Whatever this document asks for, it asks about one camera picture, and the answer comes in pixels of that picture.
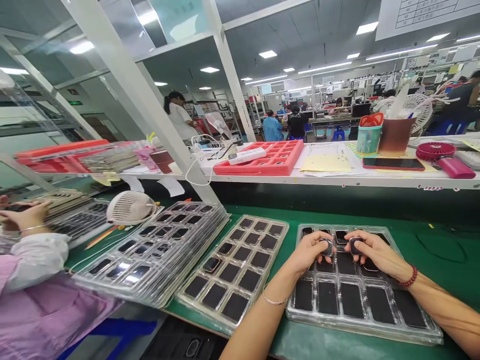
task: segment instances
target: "hand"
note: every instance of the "hand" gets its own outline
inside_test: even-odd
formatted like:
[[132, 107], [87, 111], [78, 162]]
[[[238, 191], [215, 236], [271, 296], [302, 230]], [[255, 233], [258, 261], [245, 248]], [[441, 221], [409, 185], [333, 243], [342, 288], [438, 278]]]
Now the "hand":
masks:
[[[302, 276], [315, 260], [321, 263], [323, 255], [320, 253], [325, 251], [329, 244], [326, 241], [319, 241], [320, 238], [333, 240], [329, 234], [322, 231], [315, 231], [305, 235], [286, 261], [285, 266], [296, 275]], [[329, 264], [332, 263], [332, 259], [328, 256], [325, 256], [325, 260]]]
[[[354, 262], [357, 262], [360, 258], [360, 263], [365, 264], [365, 260], [369, 257], [377, 268], [397, 279], [399, 282], [405, 283], [410, 280], [413, 275], [412, 266], [403, 260], [379, 236], [362, 230], [355, 230], [345, 235], [345, 239], [347, 240], [352, 237], [361, 237], [365, 240], [365, 242], [355, 241], [353, 244], [364, 254], [361, 256], [353, 255]], [[345, 246], [345, 251], [350, 251], [350, 242]]]

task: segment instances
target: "stool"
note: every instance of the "stool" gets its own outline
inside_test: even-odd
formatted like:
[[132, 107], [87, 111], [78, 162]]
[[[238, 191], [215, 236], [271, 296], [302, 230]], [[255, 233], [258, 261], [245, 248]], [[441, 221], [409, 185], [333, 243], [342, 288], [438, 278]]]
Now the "stool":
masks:
[[[119, 337], [120, 342], [113, 349], [113, 351], [106, 358], [107, 360], [114, 360], [118, 355], [130, 344], [136, 337], [151, 334], [155, 327], [156, 321], [137, 321], [125, 320], [122, 318], [107, 318], [100, 325], [94, 328], [88, 335], [103, 335], [111, 337]], [[56, 360], [66, 360], [71, 353], [82, 343], [87, 337], [85, 336], [79, 342], [70, 346], [65, 350]]]

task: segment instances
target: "red tray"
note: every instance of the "red tray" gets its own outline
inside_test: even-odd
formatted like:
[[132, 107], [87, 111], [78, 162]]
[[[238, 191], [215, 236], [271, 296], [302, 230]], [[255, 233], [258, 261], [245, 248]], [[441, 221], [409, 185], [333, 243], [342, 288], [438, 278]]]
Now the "red tray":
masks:
[[267, 149], [266, 157], [239, 165], [230, 165], [228, 161], [213, 167], [217, 175], [237, 176], [289, 176], [304, 149], [303, 140], [255, 142], [243, 151]]

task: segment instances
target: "white pillar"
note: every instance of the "white pillar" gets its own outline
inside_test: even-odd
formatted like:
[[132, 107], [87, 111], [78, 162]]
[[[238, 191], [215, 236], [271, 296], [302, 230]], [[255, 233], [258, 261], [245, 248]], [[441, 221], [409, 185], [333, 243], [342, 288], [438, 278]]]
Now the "white pillar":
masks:
[[[98, 0], [61, 1], [88, 40], [95, 46], [94, 51], [105, 62], [141, 116], [152, 126], [161, 143], [185, 174], [192, 165], [193, 157], [165, 113], [163, 104], [160, 104], [122, 44]], [[191, 167], [188, 177], [197, 184], [206, 184], [208, 181], [196, 163]], [[220, 203], [210, 185], [192, 186], [203, 201]]]
[[208, 18], [210, 30], [213, 33], [213, 39], [215, 40], [216, 48], [218, 49], [218, 54], [220, 55], [221, 64], [225, 70], [226, 78], [228, 79], [228, 84], [230, 85], [233, 100], [235, 101], [236, 108], [238, 109], [238, 114], [240, 115], [240, 120], [243, 124], [246, 138], [249, 142], [254, 142], [256, 141], [254, 129], [252, 127], [252, 123], [250, 122], [247, 107], [245, 106], [242, 88], [240, 86], [237, 71], [235, 70], [232, 54], [230, 53], [229, 43], [227, 42], [227, 37], [225, 36], [225, 32], [222, 27], [222, 21], [220, 20], [217, 3], [215, 0], [202, 1], [203, 10]]

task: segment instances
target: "white fan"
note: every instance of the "white fan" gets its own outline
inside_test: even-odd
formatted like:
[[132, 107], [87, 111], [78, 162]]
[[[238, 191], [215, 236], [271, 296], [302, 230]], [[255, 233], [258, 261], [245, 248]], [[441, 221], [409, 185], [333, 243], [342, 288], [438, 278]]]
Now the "white fan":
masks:
[[147, 194], [139, 191], [123, 191], [110, 201], [106, 209], [106, 220], [110, 224], [135, 225], [149, 217], [153, 219], [160, 210]]

